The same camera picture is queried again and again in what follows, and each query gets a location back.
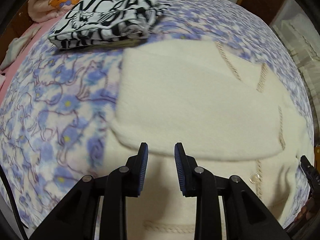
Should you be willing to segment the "beige covered furniture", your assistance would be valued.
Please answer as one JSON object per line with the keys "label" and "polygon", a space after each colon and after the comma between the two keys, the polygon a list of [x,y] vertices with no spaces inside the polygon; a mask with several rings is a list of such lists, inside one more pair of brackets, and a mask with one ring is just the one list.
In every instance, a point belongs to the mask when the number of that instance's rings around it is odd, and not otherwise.
{"label": "beige covered furniture", "polygon": [[319,100],[319,34],[295,0],[285,0],[271,27],[289,51],[314,100]]}

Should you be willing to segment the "cream knit cardigan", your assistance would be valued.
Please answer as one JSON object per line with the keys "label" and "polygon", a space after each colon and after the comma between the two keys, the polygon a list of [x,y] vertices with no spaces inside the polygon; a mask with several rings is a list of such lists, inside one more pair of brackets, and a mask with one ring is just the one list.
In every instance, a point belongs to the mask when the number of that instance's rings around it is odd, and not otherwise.
{"label": "cream knit cardigan", "polygon": [[142,195],[127,200],[129,239],[192,239],[196,200],[178,185],[174,146],[214,175],[240,176],[282,226],[304,204],[297,168],[313,145],[306,119],[265,64],[217,42],[166,40],[123,53],[108,171],[149,147]]}

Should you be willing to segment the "pink bed sheet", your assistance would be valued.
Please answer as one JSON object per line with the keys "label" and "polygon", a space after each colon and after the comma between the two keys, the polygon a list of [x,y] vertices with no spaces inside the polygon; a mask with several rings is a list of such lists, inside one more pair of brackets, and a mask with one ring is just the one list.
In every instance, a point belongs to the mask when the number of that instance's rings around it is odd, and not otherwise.
{"label": "pink bed sheet", "polygon": [[7,93],[7,89],[10,86],[10,83],[12,81],[12,78],[15,76],[19,66],[22,64],[25,57],[28,55],[29,51],[31,50],[33,44],[37,42],[44,33],[46,33],[59,19],[61,16],[48,20],[46,22],[42,23],[34,23],[31,27],[29,27],[24,34],[28,33],[32,29],[39,27],[40,29],[36,33],[36,35],[32,38],[32,40],[25,46],[25,48],[20,52],[16,60],[5,70],[1,72],[4,73],[5,79],[1,87],[1,101],[3,101],[3,98],[5,97]]}

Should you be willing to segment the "black white folded garment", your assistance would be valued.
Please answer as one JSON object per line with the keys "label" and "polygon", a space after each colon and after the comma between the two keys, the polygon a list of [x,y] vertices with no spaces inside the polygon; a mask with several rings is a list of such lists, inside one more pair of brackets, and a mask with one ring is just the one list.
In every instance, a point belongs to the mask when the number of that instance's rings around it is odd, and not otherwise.
{"label": "black white folded garment", "polygon": [[163,0],[81,0],[48,40],[60,50],[146,39],[170,4]]}

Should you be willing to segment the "grey star cushion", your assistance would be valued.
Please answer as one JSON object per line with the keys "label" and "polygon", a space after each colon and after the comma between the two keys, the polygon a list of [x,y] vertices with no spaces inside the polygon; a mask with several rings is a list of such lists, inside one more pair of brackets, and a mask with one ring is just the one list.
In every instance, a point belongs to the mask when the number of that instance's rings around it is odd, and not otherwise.
{"label": "grey star cushion", "polygon": [[24,36],[20,38],[14,38],[7,49],[4,60],[1,62],[1,70],[9,67],[18,57],[20,52],[27,46],[29,38]]}

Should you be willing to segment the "purple cat print blanket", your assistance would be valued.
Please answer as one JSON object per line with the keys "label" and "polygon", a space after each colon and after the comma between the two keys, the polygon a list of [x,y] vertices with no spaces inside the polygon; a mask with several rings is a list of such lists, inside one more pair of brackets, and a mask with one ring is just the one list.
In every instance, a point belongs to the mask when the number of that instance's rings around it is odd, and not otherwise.
{"label": "purple cat print blanket", "polygon": [[[266,63],[289,91],[313,136],[298,69],[260,18],[228,0],[162,0],[169,8],[149,41],[217,40],[254,63]],[[7,73],[1,96],[1,165],[23,223],[36,228],[84,174],[106,156],[106,130],[116,108],[121,49],[60,51],[47,22]]]}

